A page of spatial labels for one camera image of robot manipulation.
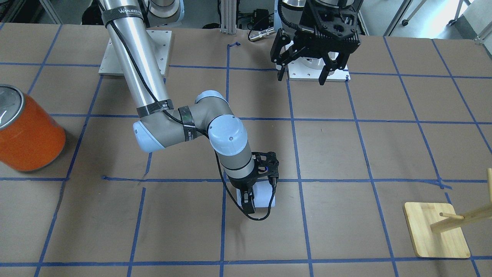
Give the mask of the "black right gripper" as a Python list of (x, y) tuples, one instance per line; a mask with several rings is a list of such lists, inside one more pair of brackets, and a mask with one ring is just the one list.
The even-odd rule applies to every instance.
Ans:
[(252, 159), (247, 165), (252, 166), (252, 169), (246, 170), (248, 175), (241, 178), (230, 176), (230, 182), (241, 191), (252, 188), (257, 179), (262, 177), (268, 177), (269, 183), (273, 184), (273, 180), (279, 178), (278, 165), (279, 161), (275, 152), (252, 152)]

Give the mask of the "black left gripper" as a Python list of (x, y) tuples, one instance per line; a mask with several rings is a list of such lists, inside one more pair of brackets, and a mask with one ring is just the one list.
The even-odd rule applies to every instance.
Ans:
[(280, 65), (278, 81), (288, 63), (297, 58), (321, 58), (318, 81), (346, 81), (346, 63), (361, 44), (357, 34), (358, 10), (353, 0), (306, 0), (299, 23), (286, 19), (283, 1), (276, 4), (281, 27), (276, 31), (270, 58)]

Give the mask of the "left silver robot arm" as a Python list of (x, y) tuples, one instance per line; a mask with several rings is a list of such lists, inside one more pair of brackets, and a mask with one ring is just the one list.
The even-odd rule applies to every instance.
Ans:
[(284, 17), (282, 2), (277, 5), (281, 21), (295, 30), (294, 37), (284, 28), (276, 32), (271, 61), (279, 65), (278, 80), (283, 79), (288, 63), (298, 58), (322, 59), (324, 65), (318, 81), (324, 85), (327, 77), (345, 68), (350, 54), (361, 44), (357, 34), (358, 12), (351, 0), (307, 0), (299, 23)]

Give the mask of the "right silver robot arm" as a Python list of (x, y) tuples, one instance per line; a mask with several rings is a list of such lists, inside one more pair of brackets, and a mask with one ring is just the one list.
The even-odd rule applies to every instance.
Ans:
[(205, 135), (217, 153), (232, 186), (253, 187), (273, 169), (252, 153), (242, 121), (225, 97), (207, 90), (193, 105), (175, 107), (157, 62), (157, 44), (150, 27), (178, 21), (179, 0), (97, 0), (121, 65), (139, 120), (133, 131), (141, 149), (155, 152)]

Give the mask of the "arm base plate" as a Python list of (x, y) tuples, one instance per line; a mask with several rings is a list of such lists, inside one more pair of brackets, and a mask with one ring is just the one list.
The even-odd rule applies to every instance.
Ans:
[[(296, 81), (319, 81), (321, 70), (325, 66), (321, 58), (298, 58), (288, 64), (289, 78)], [(327, 77), (326, 81), (349, 81), (351, 79), (348, 67), (337, 69)]]
[[(148, 30), (149, 39), (151, 42), (152, 53), (155, 60), (158, 63), (158, 67), (161, 72), (161, 76), (166, 76), (166, 69), (168, 67), (168, 58), (171, 46), (172, 31), (171, 30)], [(108, 75), (115, 77), (122, 77), (123, 70), (120, 62), (118, 61), (115, 48), (110, 39), (103, 59), (101, 61), (100, 75)]]

